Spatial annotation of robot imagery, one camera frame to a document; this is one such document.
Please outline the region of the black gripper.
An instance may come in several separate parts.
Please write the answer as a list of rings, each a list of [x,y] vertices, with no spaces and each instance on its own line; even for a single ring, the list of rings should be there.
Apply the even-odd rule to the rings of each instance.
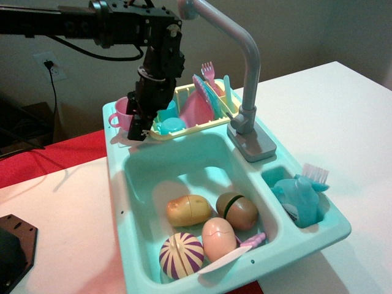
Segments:
[[[176,78],[157,78],[146,69],[138,69],[138,74],[135,90],[127,93],[126,114],[133,115],[127,138],[144,141],[158,111],[166,109],[172,100]]]

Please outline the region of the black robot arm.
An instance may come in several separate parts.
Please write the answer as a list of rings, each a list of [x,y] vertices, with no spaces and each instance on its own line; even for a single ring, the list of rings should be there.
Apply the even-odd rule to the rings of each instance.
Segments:
[[[149,135],[158,111],[168,107],[184,70],[181,25],[171,10],[151,1],[90,1],[87,8],[1,6],[1,34],[47,36],[74,50],[79,48],[68,39],[92,39],[102,48],[146,47],[133,57],[144,61],[138,68],[140,79],[135,90],[127,95],[126,112],[132,115],[127,137],[136,141]]]

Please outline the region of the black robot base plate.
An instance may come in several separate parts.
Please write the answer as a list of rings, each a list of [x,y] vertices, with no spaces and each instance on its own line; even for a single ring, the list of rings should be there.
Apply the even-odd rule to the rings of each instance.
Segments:
[[[33,267],[38,229],[19,217],[1,217],[1,293],[10,293]]]

